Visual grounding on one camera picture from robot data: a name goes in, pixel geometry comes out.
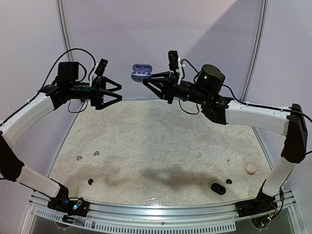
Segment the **purple earbud charging case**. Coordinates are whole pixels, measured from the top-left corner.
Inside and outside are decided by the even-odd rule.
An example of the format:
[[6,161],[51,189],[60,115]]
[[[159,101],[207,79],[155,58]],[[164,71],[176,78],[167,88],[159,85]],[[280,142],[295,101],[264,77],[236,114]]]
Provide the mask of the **purple earbud charging case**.
[[132,70],[132,80],[142,83],[144,79],[151,78],[153,68],[149,64],[137,63],[132,66]]

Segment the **black oval charging case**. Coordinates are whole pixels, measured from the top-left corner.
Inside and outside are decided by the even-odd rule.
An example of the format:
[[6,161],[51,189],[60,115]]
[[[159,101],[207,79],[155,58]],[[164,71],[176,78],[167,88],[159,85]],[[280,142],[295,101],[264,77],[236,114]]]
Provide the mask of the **black oval charging case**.
[[226,188],[219,183],[213,183],[211,185],[211,190],[218,195],[224,195],[226,193]]

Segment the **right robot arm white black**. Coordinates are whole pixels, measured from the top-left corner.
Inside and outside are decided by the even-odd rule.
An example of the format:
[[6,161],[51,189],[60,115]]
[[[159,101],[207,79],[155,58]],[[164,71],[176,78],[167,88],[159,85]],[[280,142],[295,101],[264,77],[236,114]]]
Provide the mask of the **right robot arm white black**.
[[219,92],[224,87],[224,80],[225,76],[218,68],[204,64],[195,83],[180,80],[174,72],[163,72],[144,79],[143,85],[169,104],[174,98],[199,104],[202,114],[213,123],[246,125],[285,136],[281,158],[252,202],[254,211],[261,213],[270,206],[295,166],[307,155],[307,116],[298,104],[273,107],[223,97]]

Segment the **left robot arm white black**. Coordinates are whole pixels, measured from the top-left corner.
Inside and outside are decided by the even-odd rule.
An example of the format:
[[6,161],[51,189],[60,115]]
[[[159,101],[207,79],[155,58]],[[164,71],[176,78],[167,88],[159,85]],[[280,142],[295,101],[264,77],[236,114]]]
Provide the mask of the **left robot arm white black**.
[[72,208],[71,198],[62,193],[63,186],[26,165],[13,148],[35,125],[69,101],[86,100],[96,110],[120,102],[122,96],[117,91],[122,86],[104,76],[107,64],[106,59],[101,59],[91,70],[89,81],[82,82],[78,78],[79,62],[60,62],[53,82],[40,88],[16,113],[0,123],[0,174],[4,180],[53,198],[63,212]]

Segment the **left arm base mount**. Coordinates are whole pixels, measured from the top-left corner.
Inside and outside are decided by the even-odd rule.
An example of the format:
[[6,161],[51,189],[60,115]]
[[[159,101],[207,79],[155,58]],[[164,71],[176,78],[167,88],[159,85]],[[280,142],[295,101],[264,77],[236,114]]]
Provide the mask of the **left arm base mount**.
[[50,198],[47,207],[51,210],[66,213],[68,216],[86,217],[90,203],[82,197],[70,198],[68,194],[58,194]]

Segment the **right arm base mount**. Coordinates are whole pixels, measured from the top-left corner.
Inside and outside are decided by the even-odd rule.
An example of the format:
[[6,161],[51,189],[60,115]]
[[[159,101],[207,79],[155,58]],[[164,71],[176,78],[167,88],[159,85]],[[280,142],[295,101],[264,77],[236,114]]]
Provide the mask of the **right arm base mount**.
[[239,217],[257,215],[277,208],[275,197],[262,193],[258,194],[256,198],[239,201],[234,205]]

